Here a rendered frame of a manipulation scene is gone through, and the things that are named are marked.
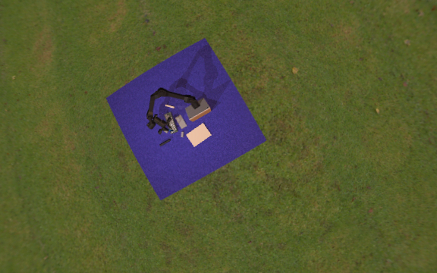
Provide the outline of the grey keyboard with keys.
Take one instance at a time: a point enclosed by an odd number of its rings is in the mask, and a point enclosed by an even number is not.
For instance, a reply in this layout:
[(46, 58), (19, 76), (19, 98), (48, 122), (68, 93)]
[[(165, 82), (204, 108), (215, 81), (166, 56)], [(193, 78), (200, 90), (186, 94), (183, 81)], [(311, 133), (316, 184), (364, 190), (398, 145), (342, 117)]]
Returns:
[(177, 129), (176, 125), (175, 125), (174, 119), (171, 116), (171, 112), (169, 112), (168, 114), (165, 114), (164, 116), (165, 116), (166, 121), (168, 121), (168, 118), (171, 118), (171, 121), (169, 122), (169, 125), (170, 125), (170, 127), (172, 128), (173, 131), (170, 132), (170, 133), (173, 134), (173, 133), (178, 132), (178, 129)]

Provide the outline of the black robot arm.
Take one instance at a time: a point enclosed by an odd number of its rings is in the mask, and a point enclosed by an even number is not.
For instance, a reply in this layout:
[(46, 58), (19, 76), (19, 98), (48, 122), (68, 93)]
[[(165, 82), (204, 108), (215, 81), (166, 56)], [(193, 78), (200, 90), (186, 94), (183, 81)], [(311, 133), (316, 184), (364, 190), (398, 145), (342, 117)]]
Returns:
[(195, 99), (195, 96), (182, 95), (180, 93), (177, 94), (177, 93), (170, 92), (167, 89), (159, 88), (156, 92), (154, 92), (150, 96), (149, 110), (146, 113), (146, 118), (149, 120), (149, 123), (146, 126), (149, 127), (149, 129), (153, 129), (154, 126), (156, 126), (156, 124), (159, 123), (159, 121), (160, 121), (160, 119), (157, 117), (158, 114), (153, 117), (152, 110), (153, 110), (153, 106), (154, 106), (154, 101), (161, 96), (163, 96), (163, 97), (168, 96), (168, 97), (175, 97), (177, 99), (183, 99), (185, 101), (185, 103), (191, 104), (191, 106), (194, 109), (200, 106), (200, 104)]

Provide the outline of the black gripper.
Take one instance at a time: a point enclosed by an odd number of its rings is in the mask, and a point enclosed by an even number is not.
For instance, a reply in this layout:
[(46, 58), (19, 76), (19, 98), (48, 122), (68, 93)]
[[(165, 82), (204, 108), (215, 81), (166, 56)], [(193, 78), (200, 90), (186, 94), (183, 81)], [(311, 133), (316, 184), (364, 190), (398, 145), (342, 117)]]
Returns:
[[(170, 125), (169, 125), (169, 122), (170, 122), (170, 121), (171, 121), (171, 118), (168, 118), (168, 121), (167, 121), (167, 122), (164, 122), (164, 121), (162, 121), (162, 120), (160, 119), (158, 125), (161, 126), (162, 128), (158, 130), (158, 134), (161, 134), (162, 131), (165, 131), (165, 130), (166, 130), (166, 131), (169, 131), (165, 126), (167, 125), (169, 128), (171, 128)], [(171, 128), (171, 129), (172, 129), (172, 128)]]

